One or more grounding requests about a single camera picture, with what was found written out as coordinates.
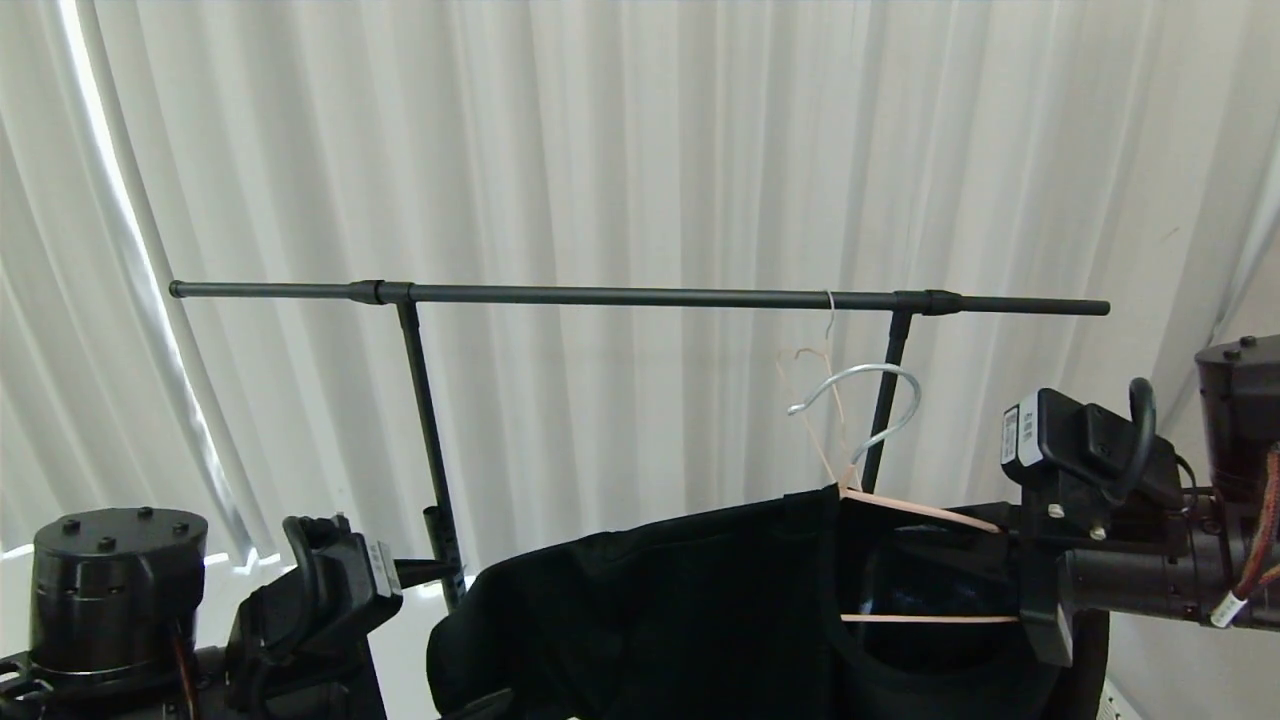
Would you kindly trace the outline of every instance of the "black cloth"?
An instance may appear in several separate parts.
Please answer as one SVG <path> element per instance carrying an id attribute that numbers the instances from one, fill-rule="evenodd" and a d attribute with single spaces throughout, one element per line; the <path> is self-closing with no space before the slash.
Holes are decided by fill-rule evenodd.
<path id="1" fill-rule="evenodd" d="M 436 708 L 509 687 L 511 720 L 1093 717 L 1105 647 L 1076 638 L 1103 669 L 1082 683 L 1080 662 L 1036 662 L 1016 624 L 840 620 L 904 602 L 874 585 L 893 575 L 884 538 L 919 524 L 828 487 L 513 557 L 431 630 Z M 970 591 L 955 594 L 993 602 Z"/>

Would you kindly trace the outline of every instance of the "red wire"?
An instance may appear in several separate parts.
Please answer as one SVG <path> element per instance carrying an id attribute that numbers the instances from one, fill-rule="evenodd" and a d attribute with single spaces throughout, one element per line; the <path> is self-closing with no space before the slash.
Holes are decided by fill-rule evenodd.
<path id="1" fill-rule="evenodd" d="M 1240 582 L 1231 591 L 1239 600 L 1248 600 L 1258 588 L 1262 564 L 1271 556 L 1271 546 L 1275 544 L 1277 523 L 1280 523 L 1280 448 L 1272 448 L 1267 454 L 1267 484 L 1262 491 L 1262 511 L 1253 534 L 1253 546 L 1244 562 L 1244 571 L 1240 573 Z M 1280 566 L 1268 570 L 1267 575 L 1270 575 L 1267 582 L 1275 580 L 1280 577 Z"/>

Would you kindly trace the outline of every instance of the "black metal rack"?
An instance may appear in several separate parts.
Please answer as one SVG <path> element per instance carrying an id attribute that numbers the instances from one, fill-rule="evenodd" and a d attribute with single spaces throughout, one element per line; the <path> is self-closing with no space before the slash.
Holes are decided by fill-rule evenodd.
<path id="1" fill-rule="evenodd" d="M 291 297 L 353 300 L 369 305 L 394 305 L 399 313 L 404 347 L 408 352 L 410 375 L 417 401 L 422 439 L 435 505 L 424 511 L 431 550 L 436 560 L 457 568 L 444 580 L 444 602 L 449 611 L 457 607 L 466 592 L 462 555 L 458 548 L 453 503 L 444 470 L 444 451 L 436 427 L 431 384 L 422 354 L 419 302 L 468 302 L 500 305 L 614 305 L 649 307 L 745 307 L 772 310 L 881 310 L 892 313 L 884 361 L 899 365 L 915 315 L 950 315 L 954 313 L 1016 313 L 1038 315 L 1106 315 L 1111 304 L 1101 300 L 1060 300 L 1041 297 L 965 296 L 942 290 L 896 292 L 827 292 L 776 290 L 691 290 L 691 288 L 621 288 L 621 287 L 529 287 L 529 286 L 462 286 L 416 284 L 410 282 L 360 281 L 337 284 L 301 283 L 201 283 L 174 281 L 169 284 L 174 297 Z M 872 434 L 888 427 L 897 375 L 884 373 L 876 398 Z M 876 491 L 882 445 L 867 454 L 863 488 Z"/>

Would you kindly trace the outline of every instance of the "hanger bar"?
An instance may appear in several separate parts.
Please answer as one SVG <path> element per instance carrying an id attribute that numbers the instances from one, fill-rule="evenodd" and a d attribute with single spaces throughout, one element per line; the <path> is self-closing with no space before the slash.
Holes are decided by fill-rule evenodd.
<path id="1" fill-rule="evenodd" d="M 204 283 L 174 281 L 174 297 L 293 297 L 396 302 L 488 302 L 498 305 L 630 305 L 660 307 L 754 307 L 768 310 L 886 310 L 919 315 L 1020 313 L 1033 315 L 1106 315 L 1102 300 L 983 297 L 941 290 L 832 292 L 797 290 L 694 290 L 631 287 L 539 287 L 417 284 L 388 281 L 353 283 Z"/>

